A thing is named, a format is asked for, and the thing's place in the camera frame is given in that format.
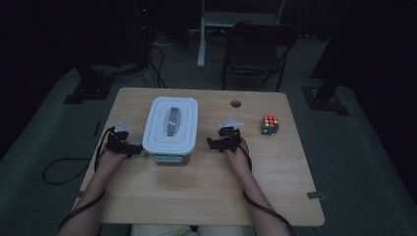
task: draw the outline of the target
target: hand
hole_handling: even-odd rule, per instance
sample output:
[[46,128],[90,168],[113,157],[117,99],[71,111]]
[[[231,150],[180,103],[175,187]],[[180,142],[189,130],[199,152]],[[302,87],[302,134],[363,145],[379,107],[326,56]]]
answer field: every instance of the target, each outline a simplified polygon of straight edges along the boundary
[[[242,139],[241,147],[248,153],[248,145]],[[246,153],[240,147],[238,147],[233,153],[230,149],[226,149],[223,152],[227,155],[230,165],[236,174],[242,179],[248,174],[252,175],[251,169],[249,167],[248,158]]]
[[95,175],[100,175],[106,179],[109,178],[126,156],[127,154],[115,153],[109,149],[105,150],[98,160]]

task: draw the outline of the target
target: rubik's cube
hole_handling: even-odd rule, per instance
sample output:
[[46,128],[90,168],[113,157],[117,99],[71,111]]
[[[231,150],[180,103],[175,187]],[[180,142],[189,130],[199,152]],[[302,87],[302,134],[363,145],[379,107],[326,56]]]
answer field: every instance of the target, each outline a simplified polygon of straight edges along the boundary
[[279,129],[278,117],[264,116],[264,121],[261,124],[261,134],[274,136]]

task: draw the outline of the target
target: wooden table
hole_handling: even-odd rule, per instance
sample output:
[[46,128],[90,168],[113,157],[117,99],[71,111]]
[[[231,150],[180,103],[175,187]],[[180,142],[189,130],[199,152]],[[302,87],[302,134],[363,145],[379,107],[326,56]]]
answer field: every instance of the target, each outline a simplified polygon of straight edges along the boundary
[[[285,94],[230,90],[121,88],[105,129],[118,121],[131,126],[128,143],[142,142],[151,103],[158,96],[189,96],[199,103],[196,149],[185,166],[161,166],[150,155],[123,161],[106,188],[102,222],[249,225],[242,187],[224,153],[209,149],[218,139],[218,123],[232,118],[249,146],[253,174],[276,211],[293,225],[325,222],[297,128]],[[234,108],[230,101],[239,99]],[[264,115],[277,115],[276,136],[261,135]],[[93,173],[89,166],[81,190]]]

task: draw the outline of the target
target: dark background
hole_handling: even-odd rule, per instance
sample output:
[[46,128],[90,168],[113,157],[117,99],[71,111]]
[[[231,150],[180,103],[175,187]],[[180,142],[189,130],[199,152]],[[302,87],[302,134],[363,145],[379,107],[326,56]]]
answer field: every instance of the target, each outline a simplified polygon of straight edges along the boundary
[[[236,1],[229,3],[239,6]],[[208,1],[208,8],[222,7]],[[77,63],[117,66],[146,58],[137,31],[142,26],[187,43],[187,29],[200,25],[200,9],[199,1],[191,0],[1,1],[0,158],[56,81]],[[408,0],[291,0],[282,18],[303,35],[329,38],[312,76],[354,90],[414,201],[416,16],[416,3]]]

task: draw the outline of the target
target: gray carpet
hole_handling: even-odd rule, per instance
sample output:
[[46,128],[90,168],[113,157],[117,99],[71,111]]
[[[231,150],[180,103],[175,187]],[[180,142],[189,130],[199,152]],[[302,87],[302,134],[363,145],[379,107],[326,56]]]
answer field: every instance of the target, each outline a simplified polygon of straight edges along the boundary
[[[224,37],[209,35],[224,42]],[[208,42],[206,66],[197,68],[198,37],[188,47],[169,38],[158,45],[164,52],[161,76],[169,88],[221,89],[219,80],[224,46]],[[281,92],[288,96],[316,188],[326,198],[322,207],[326,223],[296,227],[297,235],[417,235],[417,209],[401,184],[378,137],[358,105],[354,93],[337,88],[337,95],[351,116],[311,111],[301,86],[319,86],[310,79],[326,43],[301,38],[289,54]],[[151,52],[159,65],[161,54]],[[116,69],[97,66],[105,73]],[[55,85],[34,118],[0,162],[0,235],[54,235],[60,220],[79,195],[84,174],[62,186],[44,183],[46,165],[62,157],[90,158],[117,90],[154,87],[152,71],[116,79],[105,101],[63,104],[79,81],[75,70]],[[228,89],[274,90],[276,77],[264,85],[251,78],[234,80]],[[77,174],[87,161],[67,161],[55,166],[48,178],[59,181]],[[128,225],[103,227],[102,235],[125,235]]]

